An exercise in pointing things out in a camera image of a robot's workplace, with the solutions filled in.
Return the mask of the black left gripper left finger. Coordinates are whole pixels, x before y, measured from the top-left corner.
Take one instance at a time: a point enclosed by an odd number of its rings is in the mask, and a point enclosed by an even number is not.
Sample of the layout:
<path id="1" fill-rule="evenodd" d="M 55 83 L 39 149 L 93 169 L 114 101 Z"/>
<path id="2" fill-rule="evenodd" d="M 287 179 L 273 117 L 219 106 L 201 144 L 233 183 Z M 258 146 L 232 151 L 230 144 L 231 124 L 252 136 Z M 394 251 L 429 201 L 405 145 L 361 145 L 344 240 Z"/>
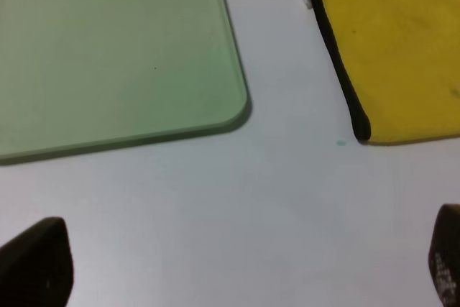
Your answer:
<path id="1" fill-rule="evenodd" d="M 73 282 L 64 219 L 44 218 L 1 246 L 2 306 L 66 306 Z"/>

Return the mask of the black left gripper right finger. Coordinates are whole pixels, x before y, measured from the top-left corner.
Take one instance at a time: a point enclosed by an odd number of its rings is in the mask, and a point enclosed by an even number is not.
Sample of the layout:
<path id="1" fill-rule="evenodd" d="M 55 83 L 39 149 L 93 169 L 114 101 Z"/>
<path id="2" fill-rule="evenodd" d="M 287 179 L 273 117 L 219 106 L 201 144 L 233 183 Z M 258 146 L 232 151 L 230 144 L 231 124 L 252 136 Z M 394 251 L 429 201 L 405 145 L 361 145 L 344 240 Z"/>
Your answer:
<path id="1" fill-rule="evenodd" d="M 459 205 L 439 209 L 428 253 L 428 267 L 442 306 L 459 307 Z"/>

